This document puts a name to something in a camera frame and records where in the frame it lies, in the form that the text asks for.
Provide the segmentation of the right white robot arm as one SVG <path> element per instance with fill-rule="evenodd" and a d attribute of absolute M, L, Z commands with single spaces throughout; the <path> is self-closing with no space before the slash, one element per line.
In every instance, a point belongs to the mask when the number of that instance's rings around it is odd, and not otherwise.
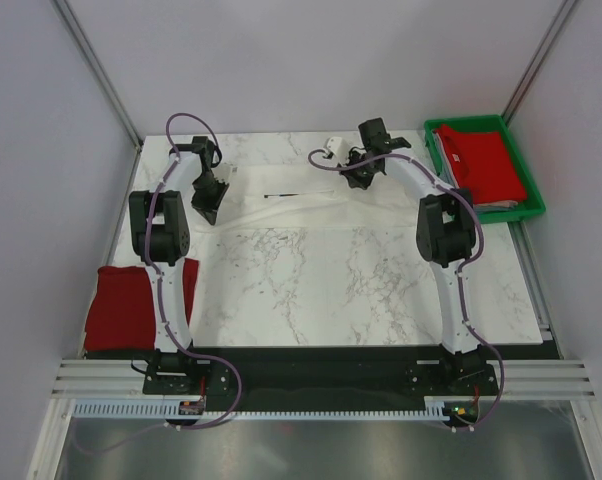
<path fill-rule="evenodd" d="M 442 317 L 441 345 L 453 358 L 439 368 L 439 381 L 448 392 L 464 392 L 475 381 L 472 365 L 463 359 L 480 341 L 470 331 L 466 299 L 467 277 L 463 268 L 482 253 L 483 236 L 476 215 L 469 212 L 472 197 L 467 189 L 443 182 L 419 160 L 409 155 L 410 143 L 392 137 L 380 118 L 358 126 L 360 152 L 348 152 L 343 175 L 352 188 L 367 188 L 375 174 L 383 173 L 400 183 L 418 200 L 416 245 L 435 278 Z"/>

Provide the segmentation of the white printed t shirt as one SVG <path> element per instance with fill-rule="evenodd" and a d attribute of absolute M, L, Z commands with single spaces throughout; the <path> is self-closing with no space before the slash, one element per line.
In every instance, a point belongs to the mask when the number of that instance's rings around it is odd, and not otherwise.
<path fill-rule="evenodd" d="M 217 222 L 201 231 L 266 228 L 409 227 L 417 202 L 397 181 L 379 175 L 370 188 L 310 165 L 236 166 Z"/>

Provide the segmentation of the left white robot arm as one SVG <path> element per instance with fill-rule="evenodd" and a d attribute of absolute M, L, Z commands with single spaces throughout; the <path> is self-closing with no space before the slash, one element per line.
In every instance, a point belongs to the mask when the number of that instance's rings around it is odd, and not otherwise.
<path fill-rule="evenodd" d="M 218 146 L 207 136 L 194 136 L 173 146 L 156 186 L 129 194 L 131 243 L 145 264 L 155 316 L 154 349 L 177 354 L 192 345 L 183 279 L 190 250 L 190 229 L 182 194 L 193 190 L 191 207 L 208 225 L 216 224 L 229 184 L 214 169 Z"/>

